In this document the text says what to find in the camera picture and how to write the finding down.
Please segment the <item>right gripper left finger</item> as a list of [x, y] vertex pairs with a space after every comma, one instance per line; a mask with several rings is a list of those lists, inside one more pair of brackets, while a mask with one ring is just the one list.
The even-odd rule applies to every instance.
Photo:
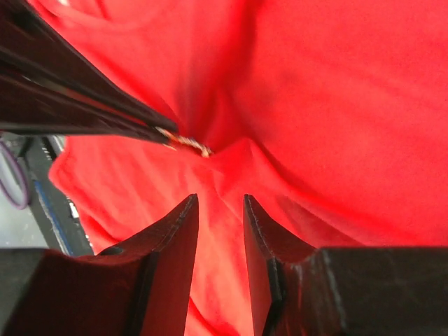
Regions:
[[1, 250], [2, 335], [182, 335], [199, 228], [196, 195], [97, 255]]

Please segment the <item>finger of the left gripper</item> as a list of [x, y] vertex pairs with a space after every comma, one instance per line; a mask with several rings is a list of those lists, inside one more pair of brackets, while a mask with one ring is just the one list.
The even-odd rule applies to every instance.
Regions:
[[1, 59], [107, 105], [148, 125], [177, 132], [176, 123], [113, 84], [62, 38], [27, 1], [1, 2]]
[[158, 127], [133, 120], [84, 94], [1, 59], [1, 130], [20, 135], [118, 135], [168, 144]]

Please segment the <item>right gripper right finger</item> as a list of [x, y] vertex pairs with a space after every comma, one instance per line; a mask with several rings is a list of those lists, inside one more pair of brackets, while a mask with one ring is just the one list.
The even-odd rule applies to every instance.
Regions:
[[256, 335], [446, 335], [445, 247], [314, 248], [244, 196]]

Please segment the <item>silver blue brooch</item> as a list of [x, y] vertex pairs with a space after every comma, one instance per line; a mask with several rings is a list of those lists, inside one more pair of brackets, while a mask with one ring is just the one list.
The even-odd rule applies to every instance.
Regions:
[[181, 146], [188, 146], [188, 147], [194, 148], [195, 150], [199, 151], [203, 158], [209, 158], [213, 154], [213, 151], [210, 149], [210, 147], [205, 146], [204, 144], [196, 141], [193, 138], [189, 138], [189, 137], [182, 136], [179, 134], [171, 133], [168, 130], [163, 129], [161, 127], [155, 127], [155, 129], [159, 133], [161, 133], [161, 135], [163, 135], [164, 137], [167, 137], [171, 143], [178, 144]]

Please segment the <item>red t-shirt garment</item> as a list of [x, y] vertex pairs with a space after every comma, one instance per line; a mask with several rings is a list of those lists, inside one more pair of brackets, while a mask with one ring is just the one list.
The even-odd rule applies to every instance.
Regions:
[[50, 170], [95, 253], [199, 198], [187, 335], [253, 332], [243, 198], [315, 247], [447, 243], [446, 1], [34, 1], [210, 147], [69, 136]]

